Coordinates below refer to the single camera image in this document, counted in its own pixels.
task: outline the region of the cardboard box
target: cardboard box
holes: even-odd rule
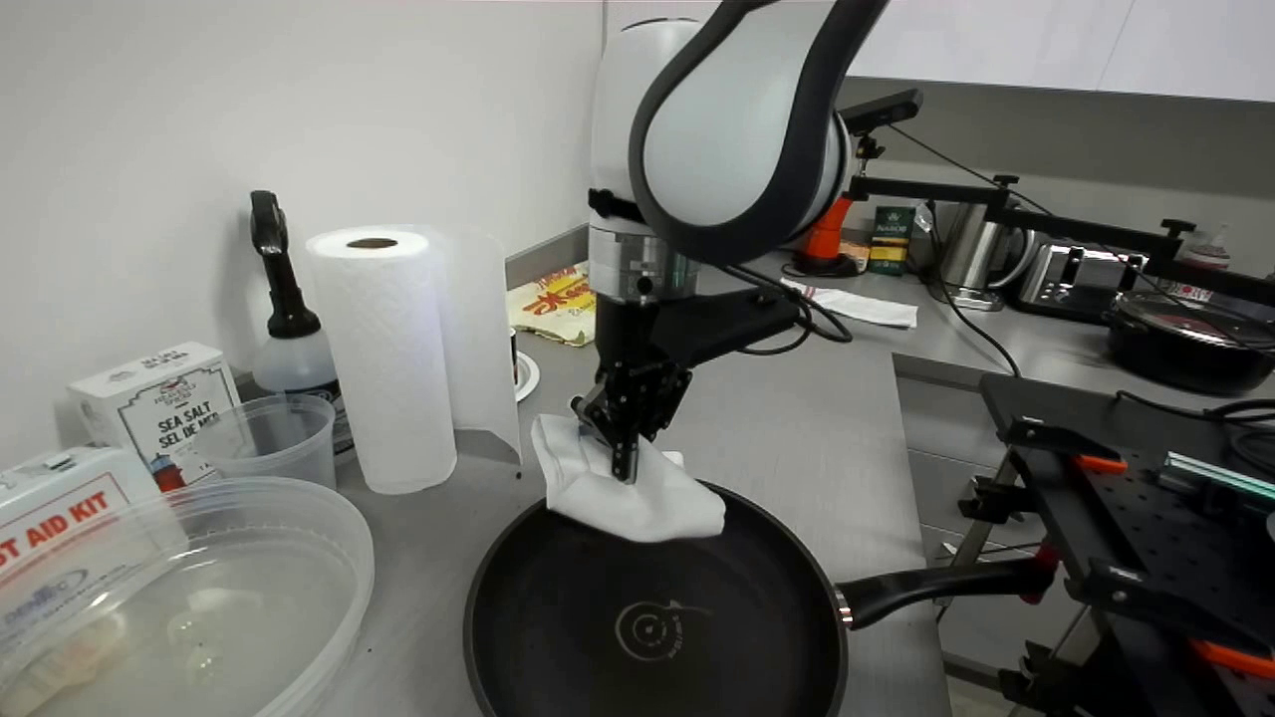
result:
[[[140,592],[185,534],[132,449],[57,449],[0,473],[0,692],[41,649]]]
[[[185,478],[207,471],[191,467],[181,441],[239,408],[228,357],[197,341],[142,356],[66,389],[88,441],[132,446],[151,473],[169,462]]]

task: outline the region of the pot handle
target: pot handle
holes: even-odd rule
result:
[[[841,582],[838,592],[843,601],[843,629],[864,629],[899,607],[950,592],[1021,592],[1022,601],[1034,601],[1050,584],[1050,572],[1057,559],[1041,555],[1017,560],[879,572],[864,582]]]

